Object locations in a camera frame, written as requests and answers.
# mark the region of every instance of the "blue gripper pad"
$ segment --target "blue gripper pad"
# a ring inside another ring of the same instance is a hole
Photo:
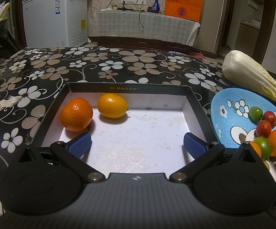
[[[197,159],[207,151],[206,145],[206,142],[190,132],[187,132],[183,137],[183,146],[194,159]]]
[[[91,143],[91,135],[88,132],[83,132],[67,143],[67,151],[77,158],[81,158],[90,149]]]

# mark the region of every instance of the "tile-pattern table cover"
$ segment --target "tile-pattern table cover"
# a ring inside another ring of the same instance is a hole
[[[162,40],[193,46],[198,22],[156,14],[122,10],[94,13],[97,36]]]

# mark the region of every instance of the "door frame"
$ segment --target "door frame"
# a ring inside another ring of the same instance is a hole
[[[24,32],[23,24],[23,0],[14,0],[14,2],[17,39],[23,47],[27,47],[26,35]]]
[[[227,0],[227,8],[226,8],[226,14],[225,14],[223,30],[222,30],[223,33],[221,34],[221,37],[220,37],[217,54],[220,46],[222,46],[223,44],[226,44],[227,42],[232,15],[233,15],[234,3],[235,3],[235,0]],[[264,56],[267,50],[268,42],[270,40],[275,13],[276,13],[276,0],[265,0],[263,14],[262,14],[262,23],[258,34],[257,42],[252,54],[252,58],[260,64],[262,64],[262,61],[264,59]]]
[[[252,58],[260,64],[263,62],[268,42],[270,40],[275,13],[276,0],[264,0],[261,27],[252,54]]]

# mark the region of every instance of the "floral plate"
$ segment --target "floral plate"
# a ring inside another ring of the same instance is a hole
[[[248,114],[252,106],[260,107],[264,113],[272,111],[276,115],[276,107],[272,103],[245,89],[223,89],[214,96],[211,103],[212,124],[218,140],[226,148],[238,148],[241,141],[254,139],[256,124],[249,119]],[[276,159],[270,160],[270,173],[276,182]]]

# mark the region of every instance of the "white chest freezer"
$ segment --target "white chest freezer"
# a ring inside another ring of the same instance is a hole
[[[23,0],[27,47],[77,47],[87,42],[87,0]]]

